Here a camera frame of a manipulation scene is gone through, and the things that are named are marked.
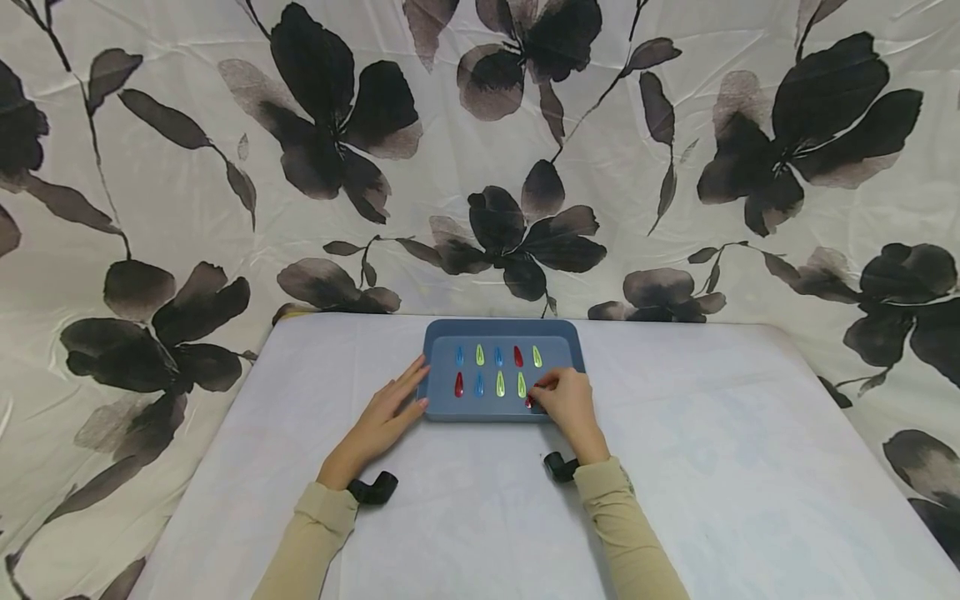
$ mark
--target left hand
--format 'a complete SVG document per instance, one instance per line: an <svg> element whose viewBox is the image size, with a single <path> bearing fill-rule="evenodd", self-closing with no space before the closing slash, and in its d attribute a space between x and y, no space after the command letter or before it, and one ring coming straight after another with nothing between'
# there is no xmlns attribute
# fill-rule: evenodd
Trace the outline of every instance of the left hand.
<svg viewBox="0 0 960 600"><path fill-rule="evenodd" d="M391 379L373 395L353 428L326 457L317 482L331 490L345 490L371 460L390 449L426 411L427 399L411 402L396 413L404 399L430 371L421 355L398 379Z"/></svg>

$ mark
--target forearm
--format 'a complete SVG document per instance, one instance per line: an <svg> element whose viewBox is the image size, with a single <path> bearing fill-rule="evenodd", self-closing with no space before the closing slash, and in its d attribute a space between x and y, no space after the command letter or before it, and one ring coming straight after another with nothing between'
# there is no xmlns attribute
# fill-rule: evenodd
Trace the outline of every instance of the forearm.
<svg viewBox="0 0 960 600"><path fill-rule="evenodd" d="M688 600L683 583L640 510L615 458L580 467L574 480L603 541L620 600Z"/></svg>
<svg viewBox="0 0 960 600"><path fill-rule="evenodd" d="M353 530L356 510L349 492L311 483L251 600L317 600L330 561Z"/></svg>

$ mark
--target blue tray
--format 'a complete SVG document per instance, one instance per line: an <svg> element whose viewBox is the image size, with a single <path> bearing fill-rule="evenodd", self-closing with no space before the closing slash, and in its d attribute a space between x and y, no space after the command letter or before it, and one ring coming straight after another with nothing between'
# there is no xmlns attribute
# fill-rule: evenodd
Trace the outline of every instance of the blue tray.
<svg viewBox="0 0 960 600"><path fill-rule="evenodd" d="M483 349L483 365L477 364L478 345ZM534 346L540 353L540 367L534 361ZM515 363L514 347L520 349L522 368ZM502 365L496 361L498 348ZM426 328L423 353L431 369L418 395L430 398L426 409L430 420L550 421L538 404L527 408L526 395L517 389L519 376L523 375L529 390L554 368L573 367L586 372L577 329L567 321L442 319ZM463 377L460 397L455 394L457 373ZM503 375L503 396L496 390L499 373ZM476 389L478 377L483 382L481 395Z"/></svg>

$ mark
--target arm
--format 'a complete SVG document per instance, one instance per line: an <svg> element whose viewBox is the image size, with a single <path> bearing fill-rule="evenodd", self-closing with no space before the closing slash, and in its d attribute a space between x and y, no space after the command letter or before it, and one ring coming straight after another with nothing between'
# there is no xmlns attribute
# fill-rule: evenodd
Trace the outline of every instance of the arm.
<svg viewBox="0 0 960 600"><path fill-rule="evenodd" d="M426 410L426 398L399 410L426 377L419 357L373 395L353 428L326 457L317 481L294 508L274 557L251 600L317 600L326 570L353 531L357 501L347 485L386 452Z"/></svg>
<svg viewBox="0 0 960 600"><path fill-rule="evenodd" d="M688 600L620 462L610 458L580 467L573 479L603 541L617 598Z"/></svg>
<svg viewBox="0 0 960 600"><path fill-rule="evenodd" d="M580 467L573 473L580 499L603 541L619 600L688 600L684 584L640 510L634 487L610 455L593 412L589 379L554 370L531 390L570 442Z"/></svg>

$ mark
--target white tablecloth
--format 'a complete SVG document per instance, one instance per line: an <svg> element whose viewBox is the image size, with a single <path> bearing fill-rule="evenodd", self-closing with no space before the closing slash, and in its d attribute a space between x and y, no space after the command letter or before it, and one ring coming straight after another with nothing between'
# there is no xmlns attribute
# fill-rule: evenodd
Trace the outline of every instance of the white tablecloth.
<svg viewBox="0 0 960 600"><path fill-rule="evenodd" d="M281 322L132 600L252 593L291 509L433 319ZM960 576L785 336L753 325L575 323L598 419L693 600L940 598ZM612 588L552 425L424 421L377 464L322 598L592 600Z"/></svg>

